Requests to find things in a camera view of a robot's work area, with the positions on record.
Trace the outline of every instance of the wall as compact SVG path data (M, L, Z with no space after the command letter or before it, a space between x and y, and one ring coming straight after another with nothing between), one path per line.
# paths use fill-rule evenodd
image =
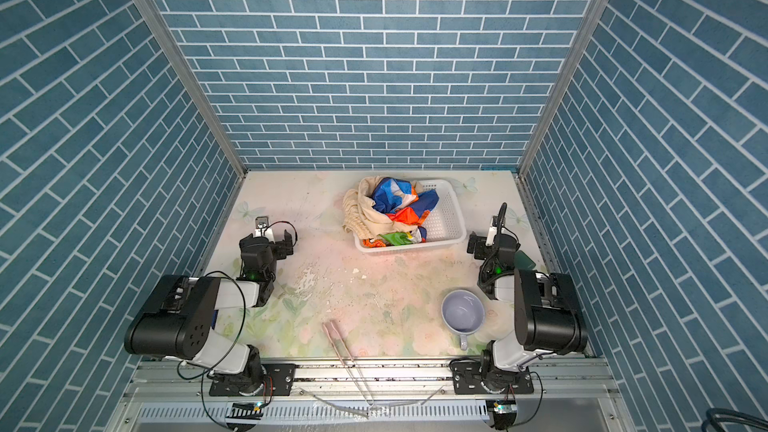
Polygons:
M0 430L103 427L235 177L130 0L0 0L0 136Z
M610 0L531 169L632 418L768 412L768 0Z
M511 168L588 0L156 0L250 168Z

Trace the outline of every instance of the laundry basket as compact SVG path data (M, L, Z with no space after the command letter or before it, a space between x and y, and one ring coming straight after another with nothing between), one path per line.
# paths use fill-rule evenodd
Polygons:
M419 180L425 190L434 188L440 200L437 206L429 213L423 227L427 229L427 242L410 245L393 245L390 247L364 247L362 241L355 234L355 246L363 254L397 254L411 250L423 250L433 248L450 247L464 242L467 237L467 229L464 225L464 216L458 206L456 192L453 191L450 182L440 178Z

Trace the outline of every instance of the beige cloth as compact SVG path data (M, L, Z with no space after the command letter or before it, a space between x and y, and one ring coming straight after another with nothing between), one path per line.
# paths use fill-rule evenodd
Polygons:
M375 201L370 198L370 195L382 178L385 177L365 177L358 184L357 190L351 188L344 194L344 230L354 232L360 239L373 240L379 234L411 232L418 228L401 222L393 222L385 214L373 208ZM411 186L413 186L416 194L424 192L424 188L417 181L411 181Z

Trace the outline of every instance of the floral tabletop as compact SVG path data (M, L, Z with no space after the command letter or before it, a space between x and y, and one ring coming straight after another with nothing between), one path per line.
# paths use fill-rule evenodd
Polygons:
M508 204L507 225L538 270L542 256L510 172L390 172L397 178L444 178L456 190L468 233L485 235L491 216ZM275 289L262 308L246 310L240 342L266 358L335 357L322 322L333 320L355 356L411 358L477 354L514 330L513 305L479 291L480 261L466 244L399 254L361 254L341 228L342 197L363 171L251 172L236 200L206 272L240 272L238 241L254 230L256 216L296 226L293 255L277 263ZM276 237L282 228L275 226ZM440 314L450 291L466 288L481 298L485 323L462 352ZM234 339L242 308L222 309L216 330Z

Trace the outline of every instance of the orange fabric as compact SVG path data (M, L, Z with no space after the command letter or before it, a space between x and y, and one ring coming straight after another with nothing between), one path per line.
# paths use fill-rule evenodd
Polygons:
M394 214L387 214L387 217L389 217L393 222L402 222L403 224L407 224L409 226L423 225L428 216L429 210L424 211L424 214L419 217L410 207L401 208Z
M380 238L377 238L377 239L375 239L373 241L371 241L370 239L367 238L367 239L362 241L362 246L363 247L368 247L368 248L386 247L386 243L384 243L384 241L381 240Z

